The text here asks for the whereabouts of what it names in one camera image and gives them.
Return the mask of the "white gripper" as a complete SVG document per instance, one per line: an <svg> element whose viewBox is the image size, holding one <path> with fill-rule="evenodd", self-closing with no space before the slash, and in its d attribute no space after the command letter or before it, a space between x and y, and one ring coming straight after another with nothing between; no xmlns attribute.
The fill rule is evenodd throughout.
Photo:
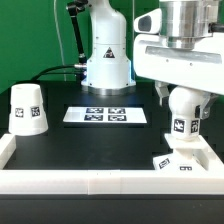
<svg viewBox="0 0 224 224"><path fill-rule="evenodd" d="M161 106L169 99L168 83L206 91L195 109L201 120L210 116L217 94L224 95L224 33L199 40L193 50L169 48L163 37L139 34L133 63L138 76L156 80Z"/></svg>

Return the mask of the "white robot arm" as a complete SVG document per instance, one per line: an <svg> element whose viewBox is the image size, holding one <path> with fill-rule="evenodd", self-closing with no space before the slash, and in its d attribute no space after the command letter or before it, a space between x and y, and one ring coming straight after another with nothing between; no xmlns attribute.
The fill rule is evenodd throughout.
<svg viewBox="0 0 224 224"><path fill-rule="evenodd" d="M132 73L151 79L161 99L174 84L204 93L200 117L224 95L222 0L159 0L159 7L134 20L133 58L126 56L126 20L109 0L87 0L92 22L92 55L82 85L115 94L135 84Z"/></svg>

